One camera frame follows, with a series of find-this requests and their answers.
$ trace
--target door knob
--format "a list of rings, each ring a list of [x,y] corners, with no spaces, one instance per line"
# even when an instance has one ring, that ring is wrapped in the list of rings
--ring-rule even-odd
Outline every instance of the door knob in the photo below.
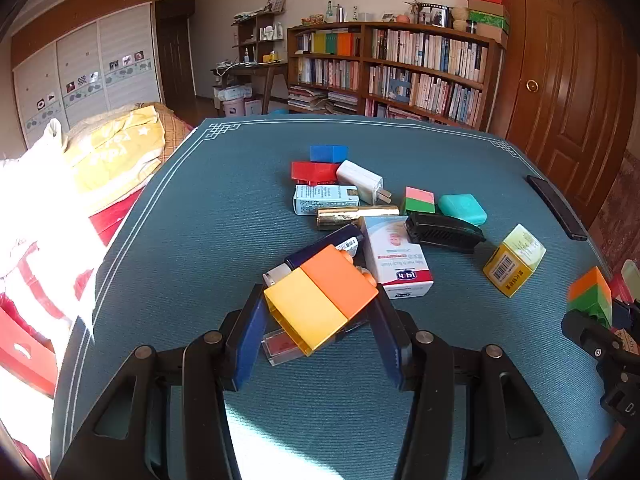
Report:
[[[538,88],[540,88],[538,86],[538,83],[536,83],[535,81],[533,81],[533,79],[529,79],[527,81],[527,90],[529,90],[529,92],[531,92],[532,94],[535,94],[538,91]]]

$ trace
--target white wardrobe panel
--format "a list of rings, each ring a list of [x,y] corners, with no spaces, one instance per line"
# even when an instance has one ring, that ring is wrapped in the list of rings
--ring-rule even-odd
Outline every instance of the white wardrobe panel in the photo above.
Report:
[[[56,72],[55,44],[46,46],[14,69],[15,98],[28,148],[42,136],[52,118],[60,121],[63,132],[69,130]]]
[[[107,111],[97,29],[91,23],[57,42],[58,74],[69,126]]]
[[[150,5],[122,10],[98,20],[104,82],[111,108],[159,101]]]

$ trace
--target screw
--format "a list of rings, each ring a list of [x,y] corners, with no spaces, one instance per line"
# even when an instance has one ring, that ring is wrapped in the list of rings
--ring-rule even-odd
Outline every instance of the screw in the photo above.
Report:
[[[418,330],[418,332],[415,333],[415,340],[418,343],[428,345],[429,343],[433,343],[433,334],[426,330]]]
[[[146,359],[151,355],[151,346],[139,346],[136,348],[136,357],[138,359]]]
[[[494,359],[502,357],[502,348],[498,345],[487,345],[486,346],[486,354],[489,357],[493,357]]]
[[[217,330],[211,330],[204,335],[204,342],[210,345],[222,341],[222,334]]]

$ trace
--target gold lipstick tube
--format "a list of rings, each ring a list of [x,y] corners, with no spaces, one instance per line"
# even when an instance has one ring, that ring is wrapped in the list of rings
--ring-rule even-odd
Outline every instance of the gold lipstick tube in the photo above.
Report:
[[[318,230],[329,231],[355,222],[363,216],[399,215],[397,205],[365,205],[360,207],[324,207],[318,209]]]

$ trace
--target table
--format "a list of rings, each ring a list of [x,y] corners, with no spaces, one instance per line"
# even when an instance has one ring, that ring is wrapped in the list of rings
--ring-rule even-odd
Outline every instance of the table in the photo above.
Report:
[[[538,174],[509,143],[415,121],[340,116],[205,120],[148,184],[97,273],[91,340],[76,323],[55,397],[55,470],[74,431],[140,344],[185,345],[240,308],[261,273],[320,238],[292,211],[292,160],[312,143],[347,144],[350,159],[436,196],[472,193],[488,214],[474,254],[424,248],[434,285],[396,300],[418,327],[450,345],[500,344],[532,387],[584,478],[610,428],[594,361],[562,336],[567,286],[594,265],[591,242],[570,240],[524,180]],[[521,222],[547,252],[511,299],[482,274],[494,246]],[[170,473],[184,478],[179,391],[172,403]],[[456,392],[456,410],[463,397]],[[368,327],[309,358],[271,367],[258,356],[242,392],[225,402],[242,477],[386,479],[412,400],[386,378]],[[456,426],[450,478],[460,477]]]
[[[212,72],[217,73],[217,69],[212,68]],[[273,87],[274,76],[282,74],[284,80],[287,80],[287,62],[278,61],[275,63],[258,63],[255,65],[235,65],[225,70],[222,75],[222,88],[226,88],[226,82],[230,75],[239,76],[263,76],[264,89],[262,91],[262,115],[266,115],[269,111],[269,101],[271,100],[271,88]]]

